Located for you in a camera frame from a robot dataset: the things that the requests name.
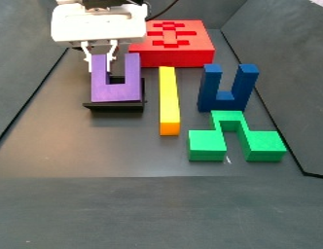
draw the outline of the yellow block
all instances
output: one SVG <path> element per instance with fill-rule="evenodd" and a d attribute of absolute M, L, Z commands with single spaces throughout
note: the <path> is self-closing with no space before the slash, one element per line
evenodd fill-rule
<path fill-rule="evenodd" d="M 160 67 L 161 136 L 180 134 L 180 107 L 174 67 Z"/>

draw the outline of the blue block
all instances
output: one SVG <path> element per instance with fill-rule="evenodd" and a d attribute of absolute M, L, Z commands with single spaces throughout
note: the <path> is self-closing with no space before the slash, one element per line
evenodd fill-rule
<path fill-rule="evenodd" d="M 198 94 L 198 111 L 210 110 L 245 111 L 259 69 L 253 64 L 240 64 L 230 91 L 218 90 L 221 67 L 217 64 L 205 65 Z"/>

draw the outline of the purple u-shaped block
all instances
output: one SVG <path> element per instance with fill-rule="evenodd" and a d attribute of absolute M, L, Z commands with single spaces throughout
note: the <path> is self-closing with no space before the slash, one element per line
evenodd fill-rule
<path fill-rule="evenodd" d="M 91 62 L 91 102 L 142 101 L 140 54 L 125 55 L 123 84 L 111 84 L 105 54 L 94 54 Z"/>

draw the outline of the red block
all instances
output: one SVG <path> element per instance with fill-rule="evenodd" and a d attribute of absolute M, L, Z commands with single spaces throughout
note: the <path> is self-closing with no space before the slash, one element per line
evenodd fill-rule
<path fill-rule="evenodd" d="M 201 20 L 148 21 L 144 43 L 131 44 L 142 67 L 204 67 L 213 63 L 214 47 Z"/>

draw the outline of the building block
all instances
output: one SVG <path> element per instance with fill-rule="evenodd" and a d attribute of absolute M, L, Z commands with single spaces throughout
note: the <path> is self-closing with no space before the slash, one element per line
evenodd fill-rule
<path fill-rule="evenodd" d="M 140 54 L 125 55 L 125 82 L 110 81 L 107 72 L 107 56 L 94 54 L 91 71 L 91 102 L 141 101 L 141 63 Z"/>
<path fill-rule="evenodd" d="M 189 130 L 189 160 L 224 160 L 226 145 L 216 130 Z"/>
<path fill-rule="evenodd" d="M 198 94 L 198 111 L 240 110 L 245 111 L 259 69 L 253 64 L 240 64 L 230 91 L 218 90 L 222 70 L 220 65 L 208 64 L 201 78 Z"/>
<path fill-rule="evenodd" d="M 111 82 L 125 82 L 125 77 L 110 77 Z M 83 107 L 94 112 L 142 113 L 145 110 L 145 79 L 141 79 L 142 101 L 90 102 Z"/>
<path fill-rule="evenodd" d="M 146 41 L 131 44 L 142 67 L 204 67 L 213 62 L 214 47 L 201 20 L 148 21 Z"/>
<path fill-rule="evenodd" d="M 144 80 L 141 79 L 141 60 L 138 53 L 125 55 L 125 77 L 110 77 L 107 56 L 91 57 L 91 103 L 83 106 L 91 110 L 144 110 Z"/>
<path fill-rule="evenodd" d="M 202 146 L 202 155 L 198 154 L 198 146 L 206 143 L 225 143 L 222 132 L 237 132 L 240 144 L 247 161 L 280 161 L 287 153 L 277 131 L 252 131 L 248 126 L 245 116 L 241 111 L 212 111 L 210 112 L 210 128 L 214 133 L 208 135 L 200 133 L 198 130 L 189 131 L 189 160 L 210 160 L 202 155 L 208 155 Z M 220 155 L 224 153 L 221 149 L 209 146 Z"/>
<path fill-rule="evenodd" d="M 161 136 L 180 134 L 180 106 L 174 67 L 160 68 Z"/>

